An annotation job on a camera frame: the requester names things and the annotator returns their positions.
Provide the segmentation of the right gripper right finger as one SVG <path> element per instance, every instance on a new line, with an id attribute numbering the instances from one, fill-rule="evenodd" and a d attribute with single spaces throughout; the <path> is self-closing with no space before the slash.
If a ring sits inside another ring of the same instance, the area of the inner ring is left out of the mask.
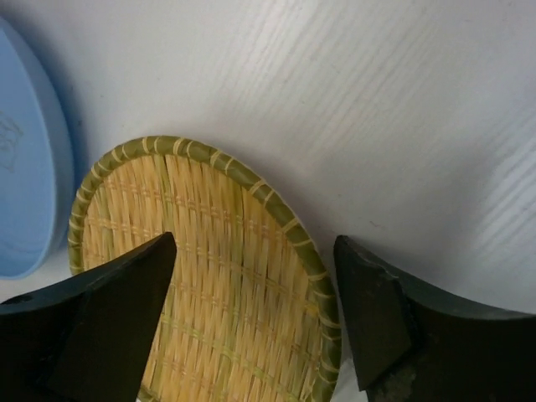
<path id="1" fill-rule="evenodd" d="M 534 400 L 534 315 L 442 290 L 345 235 L 333 257 L 358 387 L 369 400 Z"/>

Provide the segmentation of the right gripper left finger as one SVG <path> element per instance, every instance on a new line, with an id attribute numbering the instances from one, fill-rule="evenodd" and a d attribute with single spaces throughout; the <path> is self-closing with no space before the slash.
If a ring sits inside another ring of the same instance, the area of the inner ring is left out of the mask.
<path id="1" fill-rule="evenodd" d="M 3 401 L 134 401 L 177 248 L 169 232 L 1 304 Z"/>

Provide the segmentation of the round green-rim bamboo basket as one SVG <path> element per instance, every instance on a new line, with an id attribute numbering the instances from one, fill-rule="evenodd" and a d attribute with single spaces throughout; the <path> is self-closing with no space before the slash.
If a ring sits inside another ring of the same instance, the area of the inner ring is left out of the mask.
<path id="1" fill-rule="evenodd" d="M 165 233 L 177 256 L 140 401 L 329 401 L 336 292 L 310 235 L 260 176 L 184 137 L 143 137 L 82 181 L 68 234 L 79 274 Z"/>

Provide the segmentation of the blue round plate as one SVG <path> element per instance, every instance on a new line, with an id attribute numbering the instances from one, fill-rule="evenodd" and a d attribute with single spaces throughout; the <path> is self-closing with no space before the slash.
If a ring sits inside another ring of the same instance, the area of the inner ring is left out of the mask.
<path id="1" fill-rule="evenodd" d="M 61 245 L 75 196 L 70 134 L 54 87 L 1 22 L 1 277 L 36 271 Z"/>

